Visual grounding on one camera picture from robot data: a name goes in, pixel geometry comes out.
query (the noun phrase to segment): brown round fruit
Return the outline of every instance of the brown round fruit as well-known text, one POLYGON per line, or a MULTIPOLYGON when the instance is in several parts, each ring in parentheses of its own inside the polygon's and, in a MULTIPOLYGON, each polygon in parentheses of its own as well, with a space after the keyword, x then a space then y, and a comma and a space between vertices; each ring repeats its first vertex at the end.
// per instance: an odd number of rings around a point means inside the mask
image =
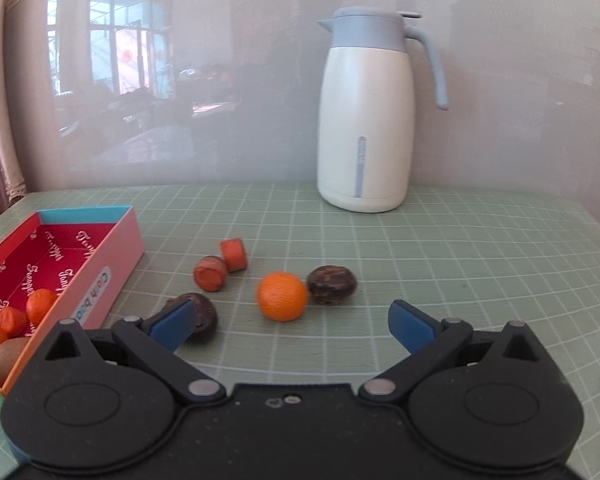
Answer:
POLYGON ((179 295, 177 298, 167 300, 164 307, 168 307, 173 303, 181 300, 191 300, 196 313, 196 327, 193 334, 187 338, 187 341, 192 343, 202 343, 210 340, 216 333, 218 328, 218 313, 211 300, 197 292, 186 292, 179 295))
POLYGON ((7 380, 13 369, 13 365, 16 364, 18 357, 20 357, 28 342, 28 337, 17 337, 16 339, 9 339, 0 345, 0 386, 7 380))
POLYGON ((306 277, 306 286, 315 303, 335 305, 342 303, 356 290, 358 280, 347 267, 325 265, 306 277))

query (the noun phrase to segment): glass panel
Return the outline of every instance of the glass panel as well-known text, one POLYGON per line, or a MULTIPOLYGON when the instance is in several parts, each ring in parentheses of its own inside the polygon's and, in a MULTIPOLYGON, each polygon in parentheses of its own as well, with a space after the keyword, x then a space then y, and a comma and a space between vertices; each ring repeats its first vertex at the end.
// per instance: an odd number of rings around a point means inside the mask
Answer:
POLYGON ((111 24, 111 0, 91 0, 89 20, 94 25, 111 24))
POLYGON ((149 27, 149 2, 146 0, 114 0, 116 25, 149 27))
POLYGON ((111 42, 108 30, 91 31, 91 76, 93 82, 104 82, 113 88, 111 69, 111 42))
POLYGON ((137 30, 124 28, 116 31, 116 56, 120 93, 125 94, 140 88, 137 30))
POLYGON ((153 28, 167 28, 170 25, 170 17, 167 10, 167 6, 159 2, 152 3, 152 9, 154 12, 153 28))
POLYGON ((55 25, 58 15, 58 0, 46 1, 46 24, 55 25))
POLYGON ((61 92, 60 89, 60 66, 59 66, 59 56, 58 56, 58 43, 56 32, 54 30, 50 30, 46 34, 49 44, 49 70, 51 72, 51 86, 53 88, 54 94, 58 95, 61 92))
POLYGON ((171 95, 171 78, 167 44, 162 34, 154 34, 152 38, 154 39, 154 95, 160 99, 168 99, 171 95))
POLYGON ((142 48, 142 59, 138 60, 138 67, 142 67, 142 72, 144 79, 141 82, 144 82, 144 86, 150 88, 150 79, 149 79, 149 56, 148 56, 148 44, 147 44, 147 31, 143 30, 140 33, 141 40, 141 48, 142 48))

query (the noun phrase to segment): table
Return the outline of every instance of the table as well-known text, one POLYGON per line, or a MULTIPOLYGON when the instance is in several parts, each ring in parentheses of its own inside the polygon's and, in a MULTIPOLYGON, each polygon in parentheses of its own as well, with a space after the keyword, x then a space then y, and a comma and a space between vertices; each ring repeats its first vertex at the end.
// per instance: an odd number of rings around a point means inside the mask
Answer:
MULTIPOLYGON (((571 464, 600 478, 600 226, 568 200, 494 190, 412 187, 385 214, 353 214, 315 184, 208 184, 35 193, 0 216, 0 240, 39 208, 131 204, 146 253, 106 325, 148 317, 196 291, 195 263, 218 241, 241 237, 250 266, 211 293, 215 339, 178 355, 226 386, 237 382, 350 382, 357 387, 406 357, 386 326, 405 298, 436 318, 475 328, 527 320, 584 404, 586 426, 571 464), (254 302, 273 270, 304 278, 322 264, 359 279, 343 306, 310 305, 275 323, 254 302)), ((13 465, 0 430, 0 471, 13 465)))

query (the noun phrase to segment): kiwi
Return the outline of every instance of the kiwi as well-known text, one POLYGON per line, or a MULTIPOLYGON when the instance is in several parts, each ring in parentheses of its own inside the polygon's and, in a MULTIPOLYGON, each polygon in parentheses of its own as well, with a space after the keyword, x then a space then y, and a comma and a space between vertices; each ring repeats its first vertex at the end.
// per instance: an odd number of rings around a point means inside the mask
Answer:
POLYGON ((29 342, 28 337, 8 339, 0 345, 0 386, 7 380, 13 365, 29 342))

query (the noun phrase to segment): pink box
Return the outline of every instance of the pink box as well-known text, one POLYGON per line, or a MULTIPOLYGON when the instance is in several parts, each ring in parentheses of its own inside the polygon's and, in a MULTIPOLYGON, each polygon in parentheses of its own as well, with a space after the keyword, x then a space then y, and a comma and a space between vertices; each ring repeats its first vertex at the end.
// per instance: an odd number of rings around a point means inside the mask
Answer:
POLYGON ((131 206, 46 209, 33 213, 0 243, 0 309, 26 307, 39 288, 58 300, 30 337, 0 388, 6 395, 46 333, 59 319, 73 317, 99 328, 144 252, 131 206))

